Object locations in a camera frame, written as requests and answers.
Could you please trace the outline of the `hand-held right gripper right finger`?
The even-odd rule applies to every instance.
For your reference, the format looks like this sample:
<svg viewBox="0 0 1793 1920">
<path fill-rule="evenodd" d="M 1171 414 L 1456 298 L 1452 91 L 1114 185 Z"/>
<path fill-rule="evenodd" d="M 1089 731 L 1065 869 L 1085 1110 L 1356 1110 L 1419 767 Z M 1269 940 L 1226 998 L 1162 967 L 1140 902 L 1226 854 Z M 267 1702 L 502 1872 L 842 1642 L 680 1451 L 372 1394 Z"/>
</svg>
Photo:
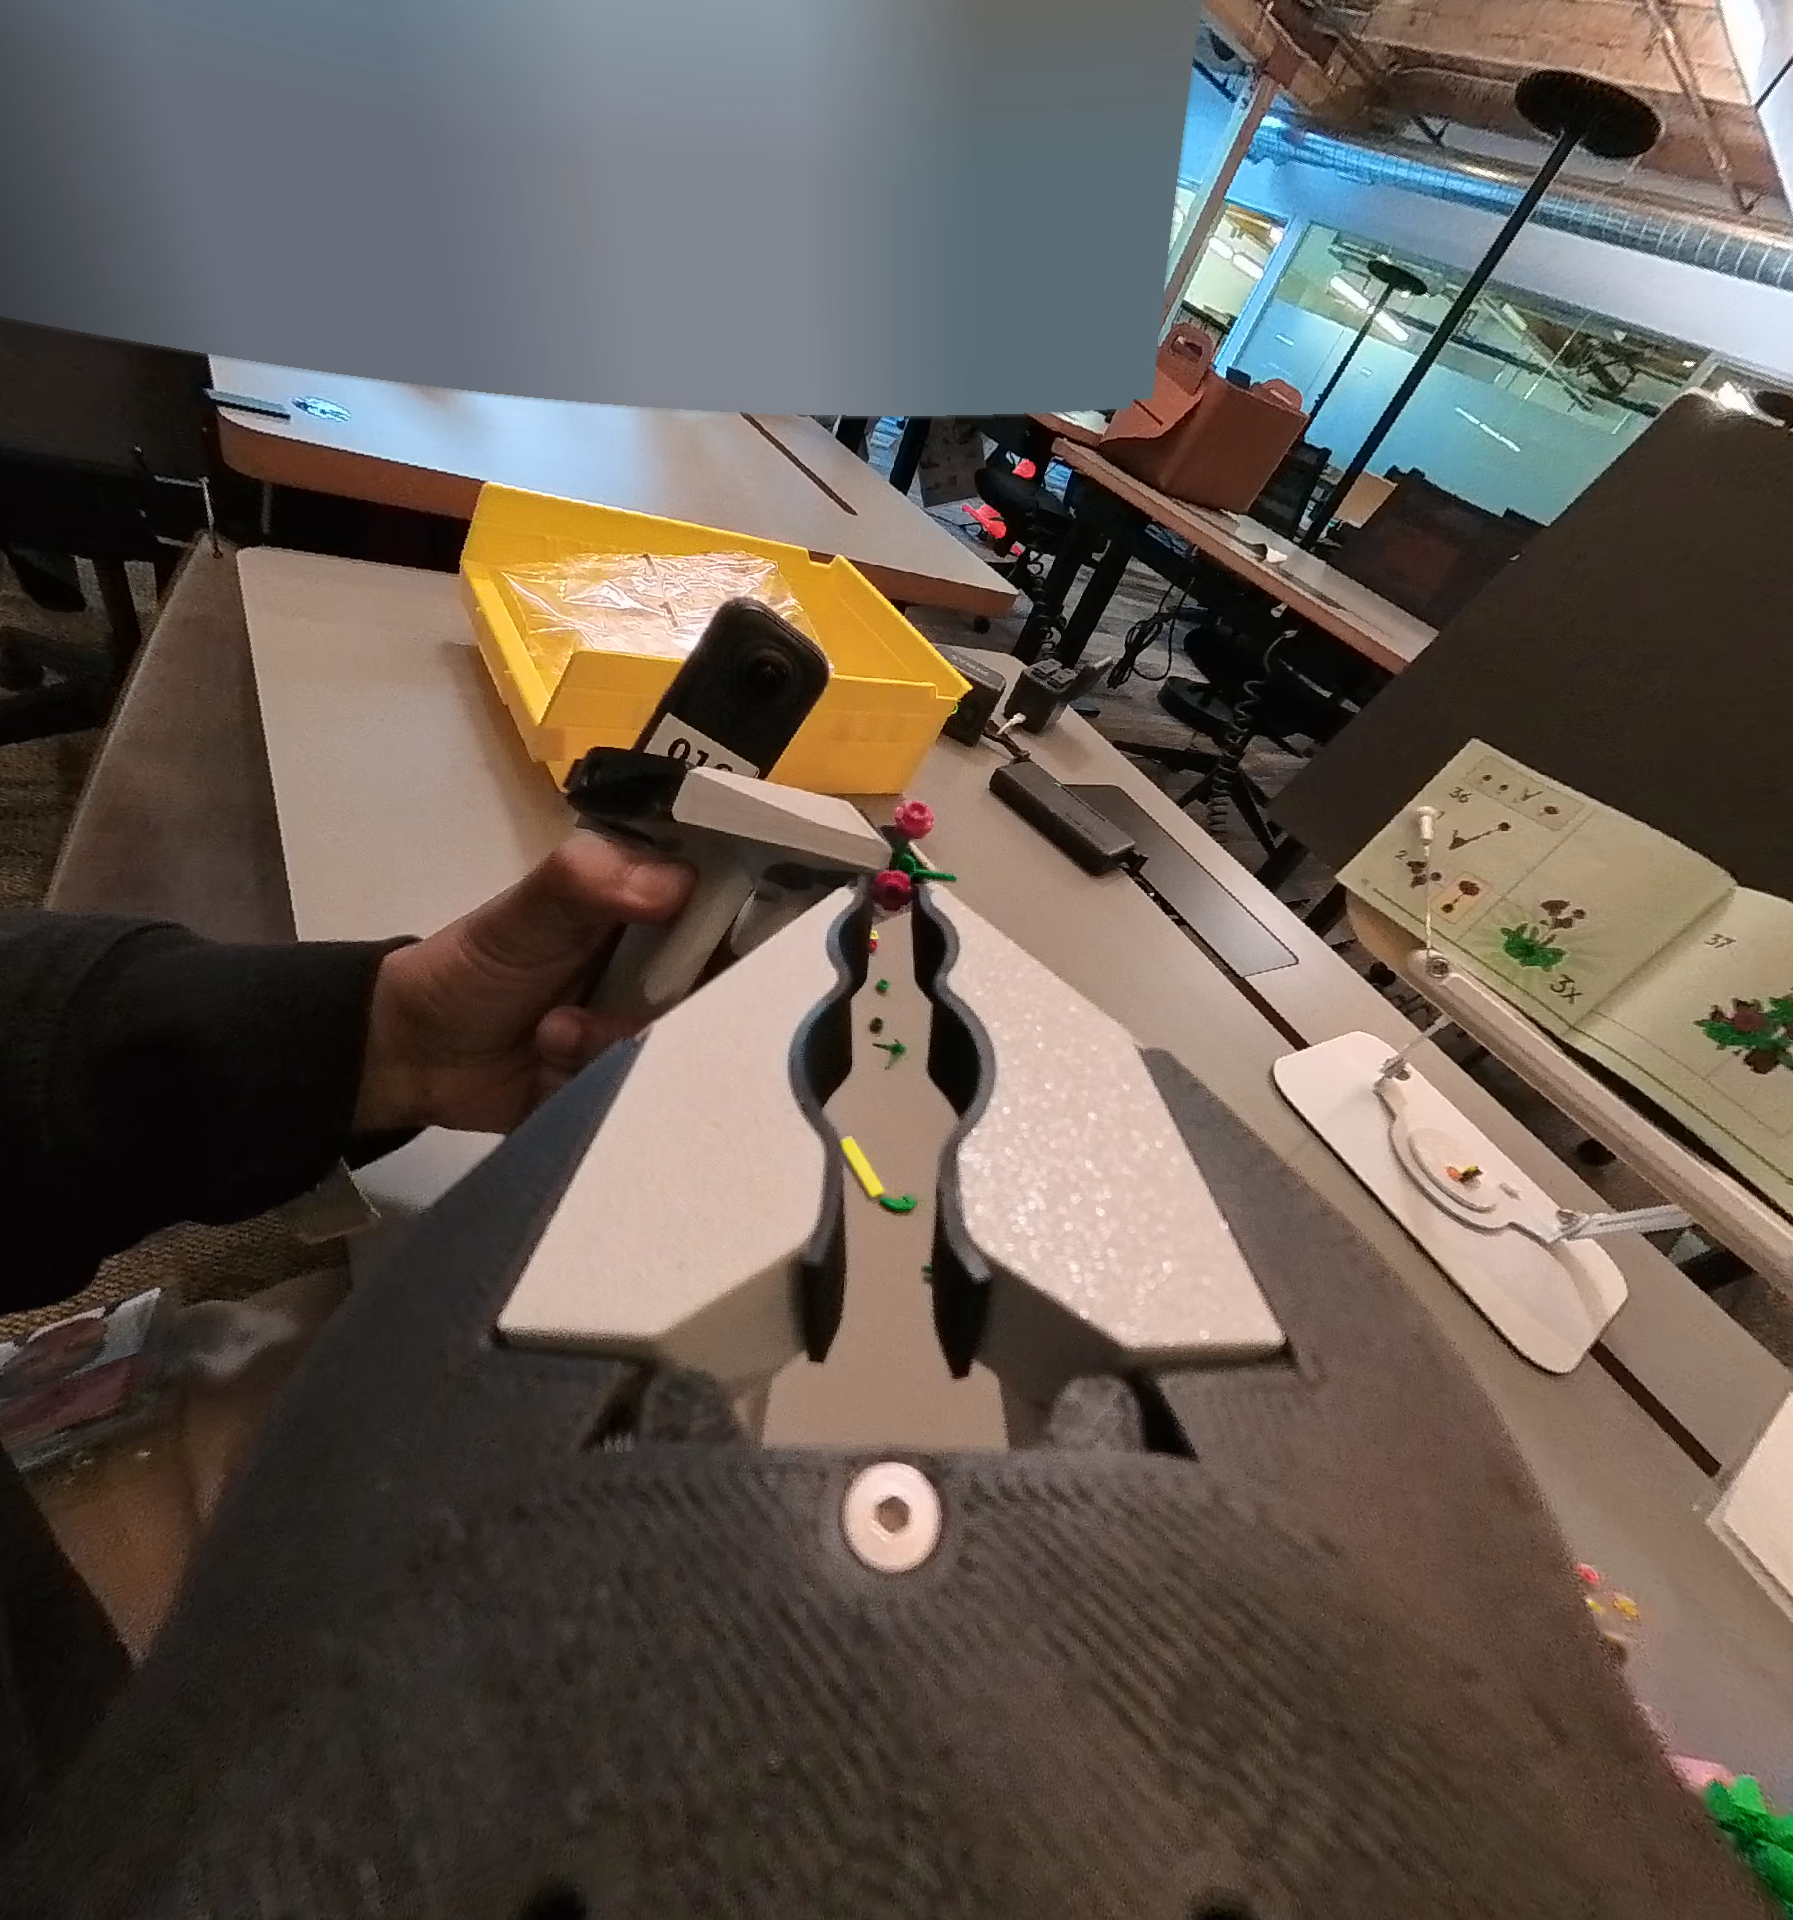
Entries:
<svg viewBox="0 0 1793 1920">
<path fill-rule="evenodd" d="M 937 1159 L 933 1324 L 1035 1449 L 1076 1380 L 1276 1364 L 1285 1329 L 1142 1047 L 958 897 L 911 913 Z"/>
</svg>

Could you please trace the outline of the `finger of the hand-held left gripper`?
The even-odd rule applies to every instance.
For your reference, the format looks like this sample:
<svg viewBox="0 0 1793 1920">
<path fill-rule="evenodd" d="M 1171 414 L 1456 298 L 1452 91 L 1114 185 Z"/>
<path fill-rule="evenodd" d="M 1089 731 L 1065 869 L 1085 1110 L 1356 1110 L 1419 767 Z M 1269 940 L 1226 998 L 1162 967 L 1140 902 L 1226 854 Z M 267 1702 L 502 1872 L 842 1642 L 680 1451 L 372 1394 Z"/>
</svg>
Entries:
<svg viewBox="0 0 1793 1920">
<path fill-rule="evenodd" d="M 891 861 L 883 831 L 852 799 L 744 774 L 683 774 L 671 799 L 671 820 L 683 833 L 733 843 L 739 859 L 761 872 L 798 866 L 874 875 Z"/>
</svg>

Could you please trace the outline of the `pink flower toy stem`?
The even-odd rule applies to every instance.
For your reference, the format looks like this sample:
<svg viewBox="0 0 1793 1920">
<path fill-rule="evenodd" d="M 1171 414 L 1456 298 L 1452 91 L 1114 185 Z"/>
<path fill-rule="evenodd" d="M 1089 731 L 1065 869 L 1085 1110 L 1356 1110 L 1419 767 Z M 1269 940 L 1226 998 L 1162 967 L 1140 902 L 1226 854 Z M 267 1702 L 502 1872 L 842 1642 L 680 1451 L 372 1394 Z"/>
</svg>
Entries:
<svg viewBox="0 0 1793 1920">
<path fill-rule="evenodd" d="M 869 897 L 877 915 L 909 913 L 925 889 L 958 883 L 958 875 L 941 869 L 927 848 L 936 827 L 937 816 L 927 802 L 904 799 L 895 804 L 883 830 L 883 864 L 869 882 Z"/>
</svg>

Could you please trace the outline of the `small toy flower pieces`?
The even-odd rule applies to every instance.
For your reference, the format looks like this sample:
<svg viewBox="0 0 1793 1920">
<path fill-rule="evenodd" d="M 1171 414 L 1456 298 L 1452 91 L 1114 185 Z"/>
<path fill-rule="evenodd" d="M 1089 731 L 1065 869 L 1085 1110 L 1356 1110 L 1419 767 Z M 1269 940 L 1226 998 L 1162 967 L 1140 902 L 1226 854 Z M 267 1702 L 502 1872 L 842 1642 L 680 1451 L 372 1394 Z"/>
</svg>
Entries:
<svg viewBox="0 0 1793 1920">
<path fill-rule="evenodd" d="M 870 930 L 866 974 L 850 1001 L 852 1070 L 830 1102 L 835 1135 L 855 1136 L 883 1179 L 870 1201 L 844 1164 L 852 1277 L 922 1279 L 932 1262 L 937 1092 L 927 1073 L 930 1003 L 913 976 L 911 924 Z"/>
</svg>

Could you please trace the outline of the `yellow plastic bin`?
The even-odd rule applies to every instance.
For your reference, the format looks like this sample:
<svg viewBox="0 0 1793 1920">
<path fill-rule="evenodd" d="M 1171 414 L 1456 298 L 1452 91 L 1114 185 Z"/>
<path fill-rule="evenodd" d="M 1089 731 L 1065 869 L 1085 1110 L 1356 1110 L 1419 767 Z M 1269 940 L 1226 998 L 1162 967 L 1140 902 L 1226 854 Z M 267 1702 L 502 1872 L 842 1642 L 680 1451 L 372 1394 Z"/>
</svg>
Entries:
<svg viewBox="0 0 1793 1920">
<path fill-rule="evenodd" d="M 683 660 L 575 652 L 563 668 L 549 668 L 532 656 L 498 569 L 577 553 L 714 549 L 758 554 L 783 569 L 832 670 L 771 778 L 839 797 L 906 789 L 965 694 L 965 679 L 855 563 L 697 521 L 486 482 L 459 554 L 459 581 L 486 674 L 526 755 L 562 783 L 589 750 L 631 745 Z"/>
</svg>

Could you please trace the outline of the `clear plastic bag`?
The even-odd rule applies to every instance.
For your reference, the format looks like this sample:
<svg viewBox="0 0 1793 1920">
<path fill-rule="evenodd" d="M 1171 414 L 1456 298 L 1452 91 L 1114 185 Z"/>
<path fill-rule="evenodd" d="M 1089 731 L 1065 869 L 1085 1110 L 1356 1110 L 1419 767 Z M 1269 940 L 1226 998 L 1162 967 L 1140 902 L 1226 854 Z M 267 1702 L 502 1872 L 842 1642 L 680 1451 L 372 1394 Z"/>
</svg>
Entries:
<svg viewBox="0 0 1793 1920">
<path fill-rule="evenodd" d="M 497 581 L 532 656 L 549 668 L 563 668 L 575 652 L 680 662 L 713 617 L 739 599 L 815 637 L 812 619 L 783 569 L 735 549 L 577 553 L 503 568 Z"/>
</svg>

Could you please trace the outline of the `wood-edged office desk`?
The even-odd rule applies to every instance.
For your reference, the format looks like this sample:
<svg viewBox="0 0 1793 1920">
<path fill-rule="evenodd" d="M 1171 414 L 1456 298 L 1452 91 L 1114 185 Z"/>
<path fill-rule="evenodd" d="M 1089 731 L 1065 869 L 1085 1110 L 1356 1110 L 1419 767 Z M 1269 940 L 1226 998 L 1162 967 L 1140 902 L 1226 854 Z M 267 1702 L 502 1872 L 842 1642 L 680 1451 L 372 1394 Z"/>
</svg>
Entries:
<svg viewBox="0 0 1793 1920">
<path fill-rule="evenodd" d="M 1434 624 L 1402 611 L 1316 553 L 1281 541 L 1249 516 L 1178 500 L 1116 467 L 1097 446 L 1075 438 L 1055 438 L 1052 450 L 1076 477 L 1116 500 L 1110 513 L 1116 525 L 1103 536 L 1108 553 L 1119 550 L 1133 558 L 1142 553 L 1146 541 L 1171 534 L 1182 541 L 1200 563 L 1247 588 L 1267 592 L 1271 602 L 1333 633 L 1389 674 L 1407 670 L 1439 636 Z"/>
<path fill-rule="evenodd" d="M 484 485 L 842 556 L 909 607 L 1006 617 L 1016 588 L 809 417 L 502 396 L 210 356 L 247 477 L 467 519 Z"/>
</svg>

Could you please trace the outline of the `black rectangular box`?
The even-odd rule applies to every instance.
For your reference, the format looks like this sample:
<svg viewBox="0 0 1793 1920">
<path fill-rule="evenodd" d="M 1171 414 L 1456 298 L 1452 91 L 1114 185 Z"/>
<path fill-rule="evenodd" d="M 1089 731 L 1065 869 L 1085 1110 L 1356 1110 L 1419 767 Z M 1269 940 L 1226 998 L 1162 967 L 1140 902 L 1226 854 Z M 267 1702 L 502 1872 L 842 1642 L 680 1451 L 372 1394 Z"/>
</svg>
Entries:
<svg viewBox="0 0 1793 1920">
<path fill-rule="evenodd" d="M 989 792 L 1089 877 L 1133 875 L 1146 857 L 1131 833 L 1035 761 L 992 770 Z"/>
</svg>

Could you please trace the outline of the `black office chair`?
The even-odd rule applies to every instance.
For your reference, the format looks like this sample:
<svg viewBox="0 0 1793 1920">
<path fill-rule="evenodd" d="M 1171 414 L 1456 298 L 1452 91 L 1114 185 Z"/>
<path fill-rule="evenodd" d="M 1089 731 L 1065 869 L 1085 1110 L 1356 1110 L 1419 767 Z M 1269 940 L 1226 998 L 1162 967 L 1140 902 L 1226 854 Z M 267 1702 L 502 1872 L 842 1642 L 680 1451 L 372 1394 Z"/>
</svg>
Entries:
<svg viewBox="0 0 1793 1920">
<path fill-rule="evenodd" d="M 1198 775 L 1178 804 L 1202 807 L 1209 823 L 1239 816 L 1265 851 L 1256 875 L 1273 889 L 1306 849 L 1269 827 L 1267 796 L 1249 782 L 1244 757 L 1259 742 L 1298 759 L 1333 742 L 1365 702 L 1369 662 L 1307 621 L 1276 621 L 1257 641 L 1200 631 L 1188 654 L 1198 679 L 1172 676 L 1157 697 L 1166 717 L 1208 744 L 1202 757 L 1182 750 L 1172 765 Z"/>
</svg>

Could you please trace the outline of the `brown cardboard box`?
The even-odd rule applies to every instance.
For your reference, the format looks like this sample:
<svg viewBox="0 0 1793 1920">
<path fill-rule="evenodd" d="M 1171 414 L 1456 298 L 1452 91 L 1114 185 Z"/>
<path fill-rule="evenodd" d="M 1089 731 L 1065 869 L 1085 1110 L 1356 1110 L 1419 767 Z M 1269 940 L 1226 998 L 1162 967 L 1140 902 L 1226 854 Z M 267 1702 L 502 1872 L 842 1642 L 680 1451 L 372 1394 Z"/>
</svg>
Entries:
<svg viewBox="0 0 1793 1920">
<path fill-rule="evenodd" d="M 1188 505 L 1244 513 L 1302 435 L 1301 393 L 1281 381 L 1239 386 L 1215 371 L 1215 340 L 1176 322 L 1150 396 L 1121 408 L 1099 443 L 1119 470 Z"/>
</svg>

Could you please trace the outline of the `printed packet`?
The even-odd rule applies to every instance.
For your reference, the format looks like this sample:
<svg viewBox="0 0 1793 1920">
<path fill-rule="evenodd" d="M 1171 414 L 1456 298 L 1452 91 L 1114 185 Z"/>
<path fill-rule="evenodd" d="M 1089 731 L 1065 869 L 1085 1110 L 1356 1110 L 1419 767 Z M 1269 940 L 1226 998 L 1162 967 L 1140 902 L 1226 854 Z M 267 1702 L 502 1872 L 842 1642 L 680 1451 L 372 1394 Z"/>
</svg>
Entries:
<svg viewBox="0 0 1793 1920">
<path fill-rule="evenodd" d="M 0 1445 L 36 1472 L 157 1412 L 178 1305 L 150 1288 L 0 1341 Z"/>
</svg>

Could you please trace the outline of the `dark furniture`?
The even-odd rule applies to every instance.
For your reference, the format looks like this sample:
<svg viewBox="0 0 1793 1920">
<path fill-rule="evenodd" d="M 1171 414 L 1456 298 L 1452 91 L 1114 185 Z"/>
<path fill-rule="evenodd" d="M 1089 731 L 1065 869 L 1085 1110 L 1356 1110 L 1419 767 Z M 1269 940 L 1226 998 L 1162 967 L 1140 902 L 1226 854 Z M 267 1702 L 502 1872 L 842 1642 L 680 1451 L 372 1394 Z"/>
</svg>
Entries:
<svg viewBox="0 0 1793 1920">
<path fill-rule="evenodd" d="M 130 565 L 169 585 L 215 527 L 202 353 L 0 321 L 0 553 L 89 563 L 105 643 L 0 628 L 0 748 L 105 728 L 144 644 Z"/>
</svg>

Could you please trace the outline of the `black floor lamp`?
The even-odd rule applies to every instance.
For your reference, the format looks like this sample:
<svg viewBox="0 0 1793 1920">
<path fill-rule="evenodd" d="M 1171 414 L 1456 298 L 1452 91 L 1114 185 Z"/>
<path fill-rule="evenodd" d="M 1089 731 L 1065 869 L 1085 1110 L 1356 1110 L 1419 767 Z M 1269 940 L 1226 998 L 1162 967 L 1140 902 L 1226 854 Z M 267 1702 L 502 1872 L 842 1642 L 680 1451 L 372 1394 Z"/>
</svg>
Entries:
<svg viewBox="0 0 1793 1920">
<path fill-rule="evenodd" d="M 1439 326 L 1410 363 L 1410 371 L 1396 384 L 1383 411 L 1368 431 L 1363 444 L 1348 458 L 1336 489 L 1318 503 L 1302 541 L 1307 550 L 1319 549 L 1324 534 L 1341 518 L 1348 495 L 1436 368 L 1439 357 L 1461 331 L 1462 321 L 1498 272 L 1512 244 L 1550 195 L 1569 157 L 1585 150 L 1601 159 L 1637 159 L 1653 151 L 1663 131 L 1658 113 L 1643 95 L 1578 71 L 1544 68 L 1530 73 L 1515 90 L 1515 107 L 1532 128 L 1553 140 L 1550 154 L 1542 159 L 1477 267 L 1462 280 L 1459 296 L 1449 302 Z"/>
<path fill-rule="evenodd" d="M 1356 356 L 1365 347 L 1371 333 L 1387 331 L 1390 333 L 1394 340 L 1407 338 L 1407 335 L 1401 329 L 1401 322 L 1393 315 L 1393 307 L 1396 305 L 1396 302 L 1407 304 L 1410 300 L 1423 298 L 1428 291 L 1426 280 L 1418 277 L 1408 267 L 1387 260 L 1387 258 L 1369 260 L 1365 263 L 1365 277 L 1369 285 L 1373 286 L 1373 294 L 1362 294 L 1359 289 L 1352 289 L 1348 280 L 1343 280 L 1341 277 L 1333 280 L 1333 289 L 1336 294 L 1343 294 L 1343 296 L 1356 294 L 1363 305 L 1359 307 L 1362 321 L 1356 324 L 1356 331 L 1352 333 L 1346 347 L 1341 351 L 1336 365 L 1330 370 L 1328 378 L 1321 382 L 1319 391 L 1316 393 L 1316 402 L 1309 411 L 1311 425 L 1319 424 L 1319 415 L 1324 408 L 1339 391 L 1344 371 L 1348 371 L 1348 368 L 1354 363 Z"/>
</svg>

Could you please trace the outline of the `black display board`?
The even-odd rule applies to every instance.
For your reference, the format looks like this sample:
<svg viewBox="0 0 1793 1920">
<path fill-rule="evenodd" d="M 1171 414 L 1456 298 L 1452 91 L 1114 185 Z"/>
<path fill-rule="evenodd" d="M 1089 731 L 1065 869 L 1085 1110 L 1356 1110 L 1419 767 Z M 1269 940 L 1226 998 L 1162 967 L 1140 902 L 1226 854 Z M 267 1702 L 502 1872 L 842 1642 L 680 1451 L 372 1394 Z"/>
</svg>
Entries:
<svg viewBox="0 0 1793 1920">
<path fill-rule="evenodd" d="M 1793 431 L 1676 399 L 1269 816 L 1339 871 L 1471 740 L 1793 902 Z"/>
</svg>

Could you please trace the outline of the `green toy leaf cluster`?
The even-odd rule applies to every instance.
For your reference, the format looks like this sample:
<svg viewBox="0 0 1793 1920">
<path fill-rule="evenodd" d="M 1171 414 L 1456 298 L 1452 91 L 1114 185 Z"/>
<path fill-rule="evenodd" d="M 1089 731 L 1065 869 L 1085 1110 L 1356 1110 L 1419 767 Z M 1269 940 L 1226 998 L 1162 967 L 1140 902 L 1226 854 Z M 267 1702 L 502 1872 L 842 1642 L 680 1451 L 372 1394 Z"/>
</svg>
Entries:
<svg viewBox="0 0 1793 1920">
<path fill-rule="evenodd" d="M 1793 1917 L 1793 1812 L 1774 1812 L 1752 1777 L 1708 1782 L 1700 1799 L 1776 1910 Z"/>
</svg>

